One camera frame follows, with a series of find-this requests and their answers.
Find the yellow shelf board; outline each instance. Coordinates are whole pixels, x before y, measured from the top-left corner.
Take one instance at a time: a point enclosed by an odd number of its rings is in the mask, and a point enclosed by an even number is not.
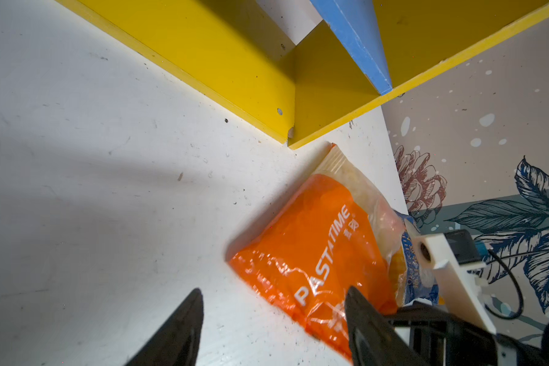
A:
[[[315,84],[317,80],[329,77],[331,67],[321,66],[319,74],[309,76],[311,80],[302,80],[297,75],[297,119],[293,139],[289,139],[291,149],[300,148],[549,18],[549,2],[546,0],[480,0],[462,3],[450,0],[433,2],[384,0],[375,2],[375,11],[390,77],[395,85],[393,90],[385,95],[376,94],[368,102],[353,108],[354,103],[346,102],[340,96],[346,91],[336,88],[333,93],[337,95],[337,103],[330,106],[330,100],[333,98],[324,98],[318,103],[315,99],[320,96],[313,92],[303,95],[301,84]],[[323,43],[322,35],[319,38],[318,42]],[[297,45],[296,52],[310,47],[308,43],[311,41],[313,40],[309,37],[305,38]],[[302,64],[299,59],[296,63],[299,70]],[[337,57],[333,57],[329,63],[337,70],[351,68],[348,60],[339,62]],[[347,80],[351,80],[350,85],[356,83],[350,78]],[[304,103],[311,104],[313,108],[319,108],[319,111],[310,110],[310,113],[301,113]]]
[[[291,149],[549,18],[547,0],[375,1],[379,95],[327,24],[295,47],[255,0],[57,1],[278,142],[293,128]]]
[[[286,142],[295,120],[294,44],[254,0],[57,1]]]

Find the white dots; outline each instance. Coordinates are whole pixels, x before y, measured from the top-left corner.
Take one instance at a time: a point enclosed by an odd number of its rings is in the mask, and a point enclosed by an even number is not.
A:
[[[488,127],[494,122],[494,118],[494,113],[488,113],[484,117],[480,118],[480,124],[484,127]]]
[[[409,132],[409,127],[411,125],[411,119],[409,117],[404,117],[403,123],[400,125],[400,134],[405,136]]]

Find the black cable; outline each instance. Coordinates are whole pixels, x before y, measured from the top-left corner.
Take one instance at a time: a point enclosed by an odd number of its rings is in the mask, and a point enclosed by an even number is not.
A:
[[[510,276],[510,278],[512,280],[512,283],[515,284],[516,294],[519,296],[519,310],[517,310],[513,315],[506,316],[506,315],[496,314],[486,304],[484,304],[484,307],[486,308],[487,311],[490,312],[490,314],[494,315],[497,318],[501,318],[501,319],[504,319],[504,320],[516,319],[516,318],[520,317],[523,314],[523,309],[525,307],[525,301],[523,299],[523,292],[520,290],[519,283],[516,281],[515,276],[512,274],[511,269],[508,268],[506,263],[503,260],[501,260],[500,258],[498,258],[498,255],[496,255],[496,253],[494,253],[493,250],[489,249],[488,253],[490,253],[492,258],[494,258],[502,266],[502,268],[504,268],[506,273]]]

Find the flower illustration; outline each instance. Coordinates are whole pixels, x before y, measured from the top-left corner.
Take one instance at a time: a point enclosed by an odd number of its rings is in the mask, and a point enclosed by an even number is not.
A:
[[[429,157],[429,153],[421,155],[418,150],[405,154],[402,145],[395,151],[407,209],[418,227],[435,220],[446,198],[447,181],[437,174],[433,165],[428,165]]]
[[[515,183],[526,203],[485,200],[447,221],[482,232],[474,240],[491,246],[508,269],[523,264],[520,270],[545,312],[549,308],[549,175],[523,157],[516,167]],[[489,253],[483,256],[486,267],[478,275],[488,283],[508,274],[498,260]]]

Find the screw hole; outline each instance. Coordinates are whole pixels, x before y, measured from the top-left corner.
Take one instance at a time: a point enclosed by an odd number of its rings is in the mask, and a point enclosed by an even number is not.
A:
[[[429,254],[429,249],[427,249],[425,243],[421,243],[421,254],[423,254],[427,262],[431,262],[431,254]]]

